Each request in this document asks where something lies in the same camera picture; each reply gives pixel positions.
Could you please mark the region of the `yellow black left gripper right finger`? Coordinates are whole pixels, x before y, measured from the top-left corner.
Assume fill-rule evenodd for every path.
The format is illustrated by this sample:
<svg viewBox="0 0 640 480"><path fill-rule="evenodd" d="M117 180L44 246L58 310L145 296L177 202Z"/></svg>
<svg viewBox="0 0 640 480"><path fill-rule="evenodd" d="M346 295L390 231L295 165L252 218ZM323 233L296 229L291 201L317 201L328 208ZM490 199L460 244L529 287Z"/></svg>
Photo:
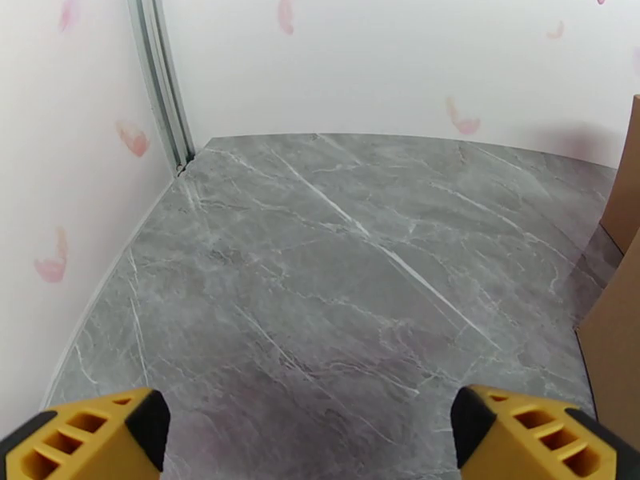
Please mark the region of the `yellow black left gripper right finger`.
<svg viewBox="0 0 640 480"><path fill-rule="evenodd" d="M468 385L450 423L463 479L639 477L639 452L568 402Z"/></svg>

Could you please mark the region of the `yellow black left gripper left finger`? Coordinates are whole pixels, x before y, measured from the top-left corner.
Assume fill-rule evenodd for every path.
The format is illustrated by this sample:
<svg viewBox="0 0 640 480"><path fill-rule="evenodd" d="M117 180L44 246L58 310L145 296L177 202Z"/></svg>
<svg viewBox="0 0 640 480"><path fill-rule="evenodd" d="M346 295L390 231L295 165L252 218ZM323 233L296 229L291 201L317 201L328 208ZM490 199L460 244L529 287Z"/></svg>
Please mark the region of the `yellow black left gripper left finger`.
<svg viewBox="0 0 640 480"><path fill-rule="evenodd" d="M159 479L170 409L143 387L38 412L1 440L3 479Z"/></svg>

